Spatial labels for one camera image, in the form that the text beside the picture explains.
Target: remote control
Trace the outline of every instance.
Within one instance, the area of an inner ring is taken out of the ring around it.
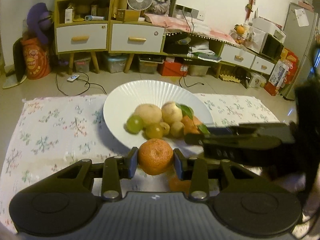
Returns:
[[[74,80],[76,80],[78,77],[80,77],[80,75],[72,75],[71,77],[69,77],[67,80],[69,82],[73,82]]]

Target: tile floor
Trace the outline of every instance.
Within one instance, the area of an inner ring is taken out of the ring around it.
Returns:
[[[205,77],[191,77],[185,78],[186,84],[191,85],[196,82],[201,82],[204,85],[195,85],[190,88],[186,88],[192,93],[212,93],[212,94],[228,94],[228,95],[246,95],[253,96],[262,101],[262,103],[269,108],[274,115],[281,122],[289,122],[296,120],[295,103],[292,101],[286,101],[281,96],[272,97],[264,89],[244,88],[243,85],[225,82],[220,79],[216,79],[214,76],[208,75]],[[97,83],[104,87],[107,93],[110,93],[117,86],[140,79],[153,79],[161,80],[165,82],[171,82],[179,85],[179,78],[175,77],[162,77],[160,74],[143,74],[137,71],[130,71],[128,74],[123,72],[110,74],[104,70],[100,74],[88,73],[91,83]],[[82,79],[86,79],[84,74],[81,74]],[[81,93],[85,90],[85,83],[82,81],[74,81],[73,83],[67,82],[68,75],[58,75],[59,88],[66,94],[73,96]],[[50,73],[48,76],[39,80],[26,80],[23,84],[13,87],[7,90],[1,89],[5,80],[5,76],[0,76],[0,121],[2,125],[2,133],[0,137],[0,172],[4,157],[9,145],[11,135],[15,129],[15,126],[20,117],[23,99],[32,100],[38,97],[63,97],[62,93],[58,91],[56,86],[56,73]],[[103,90],[95,85],[85,93],[85,95],[103,93]]]

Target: egg carton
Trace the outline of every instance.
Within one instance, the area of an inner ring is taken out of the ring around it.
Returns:
[[[236,78],[235,76],[232,76],[232,75],[220,74],[220,78],[223,81],[232,81],[232,82],[235,82],[235,83],[240,83],[240,79],[238,79],[238,78]]]

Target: framed picture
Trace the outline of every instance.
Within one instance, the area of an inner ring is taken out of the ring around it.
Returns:
[[[151,6],[145,13],[168,15],[172,17],[176,0],[152,0]]]

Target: leaf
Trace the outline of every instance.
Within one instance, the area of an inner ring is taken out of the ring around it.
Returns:
[[[180,104],[177,104],[177,103],[176,103],[176,106],[181,109],[183,116],[187,115],[187,116],[189,116],[189,118],[191,120],[193,120],[193,114],[192,114],[193,111],[192,111],[192,109],[190,107],[188,107],[186,105],[180,105]]]
[[[208,131],[208,128],[204,124],[198,125],[198,129],[203,133],[203,134],[210,134]]]

